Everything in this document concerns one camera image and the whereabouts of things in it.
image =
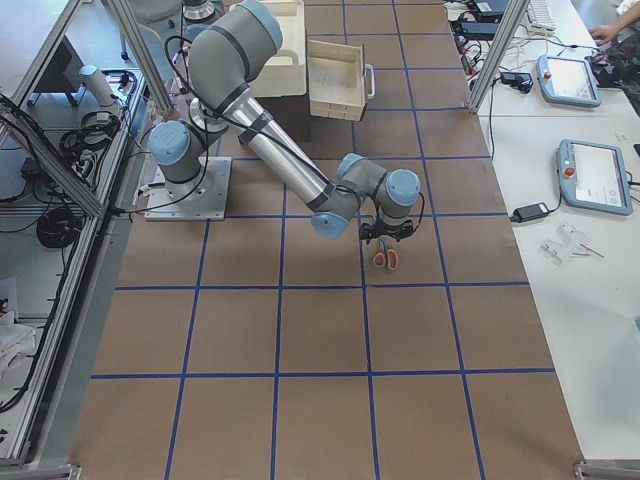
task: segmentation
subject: person's hand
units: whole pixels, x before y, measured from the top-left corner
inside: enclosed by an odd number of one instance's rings
[[[599,25],[595,28],[590,28],[589,33],[598,46],[613,41],[616,38],[616,35],[618,35],[618,31],[613,27],[613,25]]]

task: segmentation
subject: tiled surface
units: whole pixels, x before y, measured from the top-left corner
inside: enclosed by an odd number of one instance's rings
[[[372,266],[357,221],[319,237],[226,135],[226,221],[136,218],[71,456],[87,478],[573,478],[580,452],[436,3],[305,5],[310,38],[365,46],[378,91],[362,122],[313,118],[300,146],[332,178],[351,151],[418,174],[425,216],[391,242],[400,268]]]

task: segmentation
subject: white container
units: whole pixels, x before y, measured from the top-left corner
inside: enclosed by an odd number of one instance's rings
[[[311,115],[362,120],[376,94],[373,67],[364,62],[363,48],[316,40],[309,40],[307,47]]]
[[[113,105],[116,101],[116,97],[113,94],[113,90],[107,83],[107,79],[104,77],[102,70],[95,65],[85,65],[80,69],[80,76],[82,82],[93,94],[98,105],[101,107],[108,107]]]
[[[282,97],[307,93],[304,3],[302,0],[262,0],[282,30],[282,47],[253,82],[255,97]]]

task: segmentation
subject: keyboard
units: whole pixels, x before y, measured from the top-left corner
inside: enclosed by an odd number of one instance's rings
[[[531,32],[548,35],[556,31],[556,23],[549,11],[547,0],[531,0],[527,7],[527,18]]]

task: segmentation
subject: white cylinder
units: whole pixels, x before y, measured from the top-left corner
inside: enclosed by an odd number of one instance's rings
[[[108,107],[113,104],[115,101],[113,91],[98,67],[85,65],[80,69],[80,76],[101,107]]]

